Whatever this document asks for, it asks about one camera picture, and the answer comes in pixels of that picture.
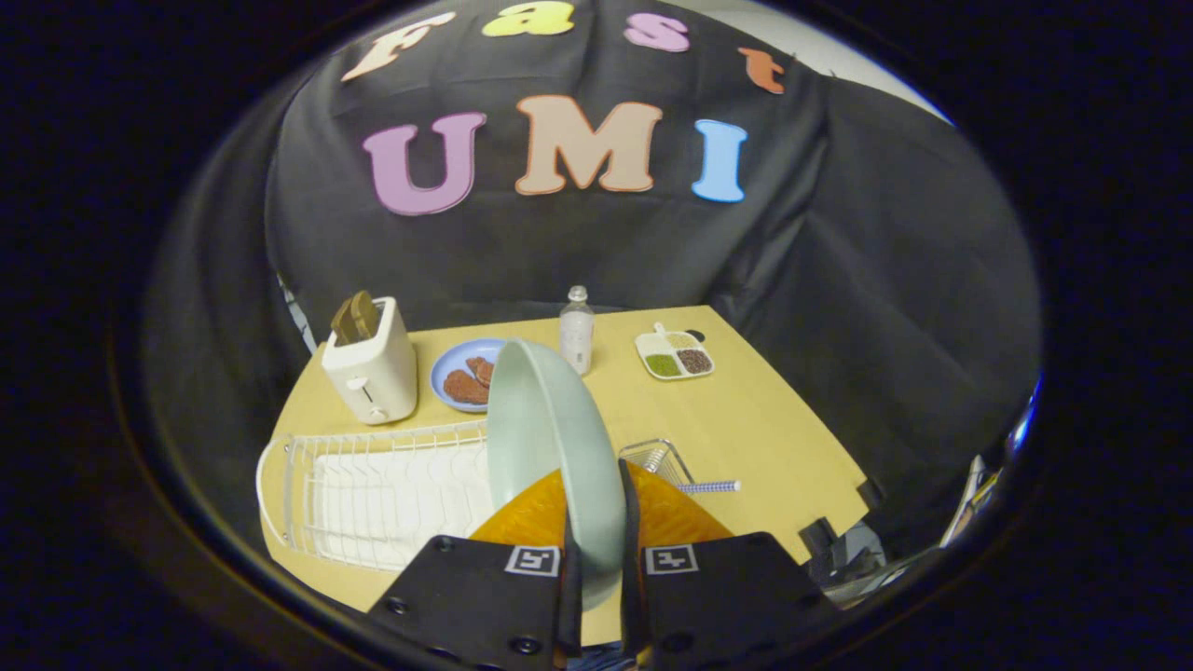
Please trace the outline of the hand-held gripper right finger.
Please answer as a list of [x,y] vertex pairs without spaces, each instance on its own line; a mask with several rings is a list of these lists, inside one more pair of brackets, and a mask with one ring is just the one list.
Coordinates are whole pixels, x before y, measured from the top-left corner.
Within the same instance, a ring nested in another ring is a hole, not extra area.
[[626,527],[624,650],[647,670],[793,670],[840,609],[768,533],[694,529],[706,515],[670,484],[619,462]]

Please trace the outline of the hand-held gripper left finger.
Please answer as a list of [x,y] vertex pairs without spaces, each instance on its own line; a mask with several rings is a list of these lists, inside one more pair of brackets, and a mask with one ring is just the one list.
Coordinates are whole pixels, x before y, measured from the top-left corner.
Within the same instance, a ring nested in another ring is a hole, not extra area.
[[554,470],[470,538],[429,538],[367,620],[452,670],[560,670],[580,648],[582,575]]

